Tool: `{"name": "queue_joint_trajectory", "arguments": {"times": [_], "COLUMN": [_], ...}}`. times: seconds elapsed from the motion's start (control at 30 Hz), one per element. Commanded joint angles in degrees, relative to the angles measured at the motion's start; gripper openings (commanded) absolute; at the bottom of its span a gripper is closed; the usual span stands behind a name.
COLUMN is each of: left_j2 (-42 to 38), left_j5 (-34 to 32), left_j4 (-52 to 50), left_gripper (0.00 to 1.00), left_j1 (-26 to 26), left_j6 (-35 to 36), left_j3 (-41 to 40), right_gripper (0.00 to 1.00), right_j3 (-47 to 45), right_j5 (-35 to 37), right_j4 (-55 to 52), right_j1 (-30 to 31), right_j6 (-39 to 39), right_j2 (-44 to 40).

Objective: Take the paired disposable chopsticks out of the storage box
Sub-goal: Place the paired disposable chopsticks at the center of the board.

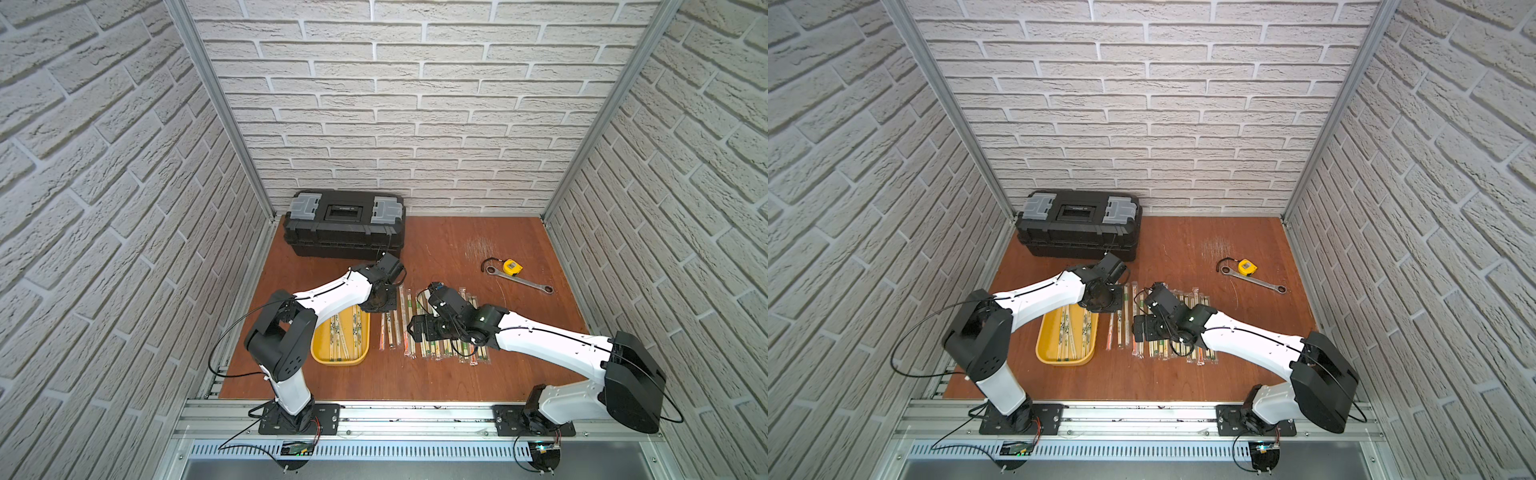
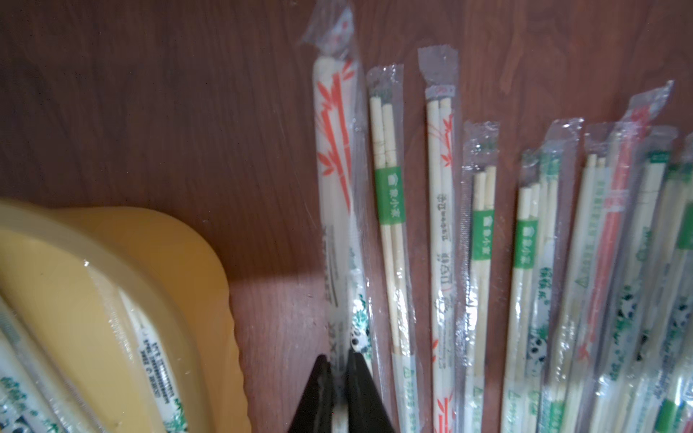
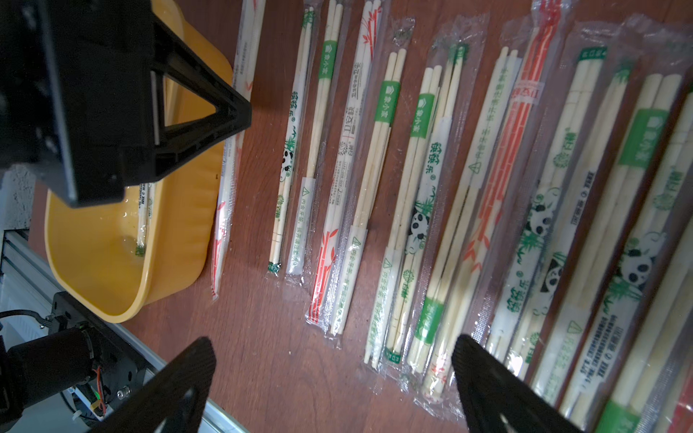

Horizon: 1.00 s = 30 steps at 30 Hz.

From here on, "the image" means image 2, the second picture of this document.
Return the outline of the chopsticks pair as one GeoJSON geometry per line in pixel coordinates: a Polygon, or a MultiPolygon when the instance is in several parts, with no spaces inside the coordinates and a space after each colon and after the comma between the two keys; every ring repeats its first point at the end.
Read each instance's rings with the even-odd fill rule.
{"type": "Polygon", "coordinates": [[[517,195],[501,424],[501,431],[510,433],[523,430],[525,413],[524,370],[540,213],[540,159],[537,151],[523,153],[517,195]]]}
{"type": "Polygon", "coordinates": [[[449,45],[418,50],[420,73],[426,82],[426,142],[428,154],[431,254],[431,401],[435,432],[455,430],[455,192],[454,98],[458,52],[449,45]]]}
{"type": "Polygon", "coordinates": [[[572,195],[575,156],[583,124],[582,117],[553,121],[539,149],[539,232],[524,371],[525,432],[536,432],[539,429],[542,379],[550,352],[554,268],[561,260],[561,252],[556,249],[561,240],[559,199],[565,194],[572,195]],[[564,183],[568,185],[566,192],[561,189],[564,183]]]}
{"type": "Polygon", "coordinates": [[[626,373],[633,360],[639,320],[638,305],[642,297],[644,262],[651,245],[651,226],[666,173],[673,141],[678,130],[673,126],[654,126],[644,141],[645,160],[638,178],[638,193],[628,211],[629,225],[624,233],[623,266],[617,278],[614,316],[609,339],[600,363],[595,402],[589,423],[591,432],[614,432],[615,419],[626,383],[626,373]]]}
{"type": "Polygon", "coordinates": [[[648,377],[644,405],[636,432],[679,432],[686,406],[685,394],[692,373],[689,336],[692,301],[681,299],[671,312],[655,375],[648,377]]]}
{"type": "Polygon", "coordinates": [[[467,277],[461,428],[463,432],[482,430],[499,132],[498,122],[464,124],[463,180],[467,204],[467,277]]]}
{"type": "Polygon", "coordinates": [[[601,175],[604,184],[599,206],[599,226],[589,234],[594,238],[590,257],[589,297],[584,301],[583,318],[572,346],[570,378],[566,385],[561,430],[576,432],[579,406],[597,361],[599,343],[606,315],[612,277],[615,271],[624,213],[629,204],[635,158],[651,121],[665,107],[674,82],[669,80],[630,99],[623,118],[615,123],[606,137],[606,167],[601,175]]]}
{"type": "Polygon", "coordinates": [[[592,261],[600,230],[605,190],[609,135],[613,123],[591,124],[584,136],[586,160],[576,174],[580,182],[575,210],[571,213],[570,250],[561,289],[561,311],[550,344],[552,354],[545,375],[539,432],[570,432],[568,386],[576,365],[584,304],[591,291],[592,261]]]}
{"type": "Polygon", "coordinates": [[[651,246],[644,265],[642,294],[638,304],[635,352],[626,373],[624,398],[617,413],[617,432],[644,430],[641,414],[651,400],[653,381],[647,376],[657,369],[655,358],[662,346],[666,315],[677,295],[670,283],[676,237],[692,182],[692,137],[685,139],[681,153],[668,167],[662,197],[657,203],[651,246]]]}

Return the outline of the chopsticks pair eleventh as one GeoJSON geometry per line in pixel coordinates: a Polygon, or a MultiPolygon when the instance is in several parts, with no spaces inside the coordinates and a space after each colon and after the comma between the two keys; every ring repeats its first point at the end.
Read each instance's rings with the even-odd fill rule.
{"type": "Polygon", "coordinates": [[[377,66],[366,74],[375,199],[391,335],[393,385],[399,431],[419,432],[420,405],[406,239],[402,115],[404,66],[377,66]]]}

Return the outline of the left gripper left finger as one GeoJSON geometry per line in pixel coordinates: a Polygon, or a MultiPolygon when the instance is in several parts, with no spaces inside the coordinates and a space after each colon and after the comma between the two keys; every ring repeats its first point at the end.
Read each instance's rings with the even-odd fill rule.
{"type": "Polygon", "coordinates": [[[330,433],[335,391],[331,365],[319,355],[312,367],[288,433],[330,433]]]}

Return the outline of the yellow plastic storage box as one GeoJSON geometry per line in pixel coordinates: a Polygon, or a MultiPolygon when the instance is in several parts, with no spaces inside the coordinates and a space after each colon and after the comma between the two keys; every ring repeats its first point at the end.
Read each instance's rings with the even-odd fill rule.
{"type": "MultiPolygon", "coordinates": [[[[77,271],[92,266],[125,290],[166,347],[191,424],[189,432],[247,432],[244,376],[228,306],[227,276],[195,230],[141,207],[43,209],[1,203],[1,274],[77,271]]],[[[105,431],[1,294],[2,340],[54,379],[54,402],[86,427],[105,431]]]]}

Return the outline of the chopsticks pair thirteenth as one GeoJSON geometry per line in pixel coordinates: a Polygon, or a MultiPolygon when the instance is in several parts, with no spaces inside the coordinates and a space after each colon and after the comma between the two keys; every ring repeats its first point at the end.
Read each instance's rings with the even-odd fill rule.
{"type": "Polygon", "coordinates": [[[319,184],[319,218],[328,301],[328,359],[335,381],[331,431],[349,430],[348,354],[357,347],[362,272],[353,166],[356,149],[359,62],[355,23],[347,1],[319,1],[304,36],[318,56],[312,69],[313,120],[319,184]]]}

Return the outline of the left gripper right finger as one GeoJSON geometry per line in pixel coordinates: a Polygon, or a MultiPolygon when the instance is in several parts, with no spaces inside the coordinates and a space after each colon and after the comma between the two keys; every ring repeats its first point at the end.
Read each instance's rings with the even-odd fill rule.
{"type": "Polygon", "coordinates": [[[348,354],[346,400],[349,433],[395,433],[366,360],[353,350],[348,354]]]}

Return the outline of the chopsticks pair twelfth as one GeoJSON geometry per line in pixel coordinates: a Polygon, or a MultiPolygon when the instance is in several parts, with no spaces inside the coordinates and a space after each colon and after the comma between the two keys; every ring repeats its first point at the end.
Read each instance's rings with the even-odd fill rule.
{"type": "Polygon", "coordinates": [[[367,295],[367,279],[361,246],[354,243],[349,249],[350,344],[365,359],[369,373],[374,371],[374,346],[371,336],[371,301],[367,295]]]}

